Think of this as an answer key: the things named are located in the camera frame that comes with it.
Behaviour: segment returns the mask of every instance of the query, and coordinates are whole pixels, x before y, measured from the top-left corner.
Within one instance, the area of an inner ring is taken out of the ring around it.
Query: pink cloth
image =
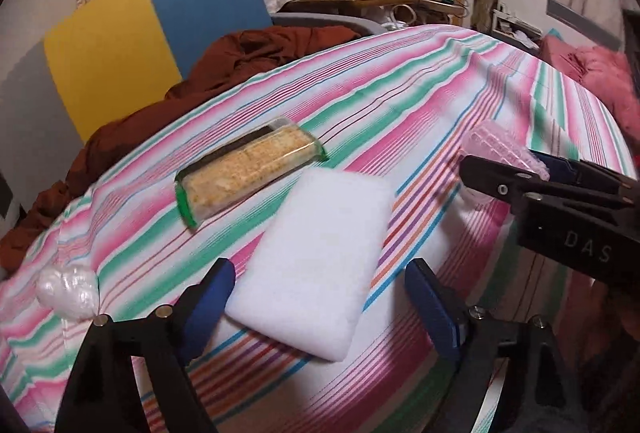
[[[574,48],[545,36],[540,58],[580,83],[607,106],[634,153],[640,150],[640,100],[626,56],[604,47]]]
[[[580,83],[584,69],[575,56],[576,48],[556,36],[547,35],[542,39],[538,57],[549,63],[562,74]]]

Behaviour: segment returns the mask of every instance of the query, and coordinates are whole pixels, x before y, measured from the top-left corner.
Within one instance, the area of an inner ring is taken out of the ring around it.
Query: black clamp
[[[638,182],[585,161],[533,152],[549,170],[530,171],[477,156],[460,161],[465,186],[511,204],[519,245],[607,285],[640,281]]]
[[[114,322],[100,314],[84,337],[66,383],[56,433],[148,433],[131,356],[144,357],[171,433],[215,433],[184,367],[200,356],[233,291],[236,271],[219,258],[175,305]]]
[[[467,433],[478,418],[496,359],[509,360],[491,433],[586,433],[574,377],[562,361],[551,326],[541,316],[527,323],[501,321],[466,307],[443,287],[427,263],[407,264],[404,287],[438,354],[456,374],[434,418],[433,433]]]

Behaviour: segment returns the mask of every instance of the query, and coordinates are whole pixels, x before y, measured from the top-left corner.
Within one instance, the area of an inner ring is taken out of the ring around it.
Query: green lid
[[[324,162],[326,160],[329,160],[329,156],[327,155],[327,152],[326,152],[324,146],[322,144],[320,144],[320,142],[318,142],[318,146],[319,146],[319,149],[318,149],[318,160],[320,162]]]
[[[175,199],[178,202],[178,211],[180,212],[180,216],[182,217],[182,220],[184,220],[184,223],[186,223],[191,229],[196,229],[198,223],[191,214],[189,201],[187,200],[187,191],[184,190],[184,187],[182,187],[182,184],[179,182],[175,183]]]

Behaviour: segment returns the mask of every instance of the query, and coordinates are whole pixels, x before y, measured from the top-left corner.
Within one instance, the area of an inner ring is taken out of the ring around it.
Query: plastic container
[[[549,180],[549,171],[545,164],[494,120],[482,121],[466,132],[460,142],[460,155],[475,155],[501,162],[514,168],[532,171],[542,180]],[[463,197],[476,204],[487,204],[494,199],[492,196],[467,187],[464,187],[461,193]]]
[[[175,176],[178,210],[191,229],[307,162],[324,147],[287,118],[225,144]]]

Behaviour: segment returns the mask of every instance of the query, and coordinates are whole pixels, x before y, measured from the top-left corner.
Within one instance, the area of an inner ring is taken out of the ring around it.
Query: food in container
[[[178,209],[195,229],[313,159],[326,159],[319,140],[291,120],[278,118],[179,171],[175,177]]]

